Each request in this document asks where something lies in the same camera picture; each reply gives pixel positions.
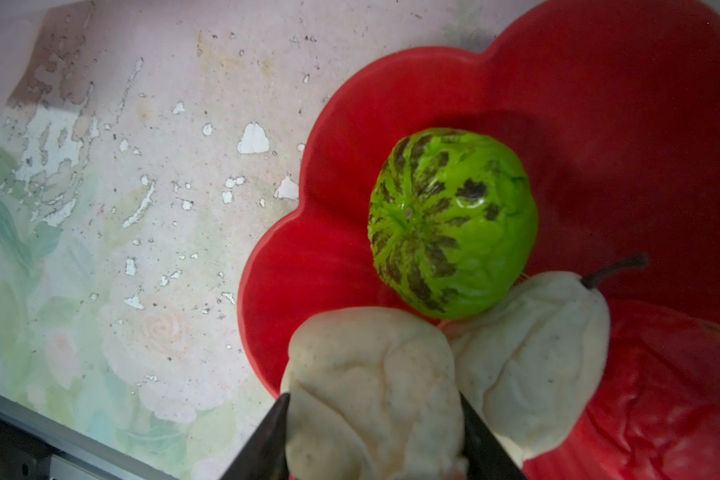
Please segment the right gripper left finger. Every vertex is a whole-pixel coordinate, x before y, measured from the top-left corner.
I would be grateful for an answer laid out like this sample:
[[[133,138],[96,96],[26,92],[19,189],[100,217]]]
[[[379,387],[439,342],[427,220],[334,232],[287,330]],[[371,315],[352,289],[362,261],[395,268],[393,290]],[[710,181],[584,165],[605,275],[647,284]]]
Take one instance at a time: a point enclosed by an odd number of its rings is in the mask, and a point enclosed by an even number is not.
[[[286,427],[290,394],[281,394],[220,480],[288,480]]]

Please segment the green fake fruit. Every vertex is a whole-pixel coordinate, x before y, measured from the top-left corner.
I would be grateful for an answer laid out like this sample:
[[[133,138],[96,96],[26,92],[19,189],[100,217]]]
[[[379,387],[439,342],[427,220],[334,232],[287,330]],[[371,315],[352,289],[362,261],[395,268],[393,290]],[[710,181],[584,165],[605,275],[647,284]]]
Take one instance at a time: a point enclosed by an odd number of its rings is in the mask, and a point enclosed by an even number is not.
[[[374,268],[420,314],[461,320],[503,299],[539,228],[518,155],[486,135],[432,128],[392,149],[370,196]]]

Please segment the red fake apple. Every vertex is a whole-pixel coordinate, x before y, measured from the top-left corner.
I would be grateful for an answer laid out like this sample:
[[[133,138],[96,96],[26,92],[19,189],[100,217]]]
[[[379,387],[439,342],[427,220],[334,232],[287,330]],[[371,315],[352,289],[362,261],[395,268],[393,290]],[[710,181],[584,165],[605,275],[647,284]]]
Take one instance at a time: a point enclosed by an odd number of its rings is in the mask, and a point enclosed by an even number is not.
[[[720,479],[720,325],[612,301],[604,376],[530,479]]]

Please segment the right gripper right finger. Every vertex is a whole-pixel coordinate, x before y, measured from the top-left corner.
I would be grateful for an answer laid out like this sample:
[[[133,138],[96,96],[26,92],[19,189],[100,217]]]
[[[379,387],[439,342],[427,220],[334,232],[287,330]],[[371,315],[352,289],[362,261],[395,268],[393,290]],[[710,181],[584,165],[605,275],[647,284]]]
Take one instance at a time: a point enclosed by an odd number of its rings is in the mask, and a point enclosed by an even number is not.
[[[463,455],[468,480],[527,480],[527,477],[461,394],[464,417]]]

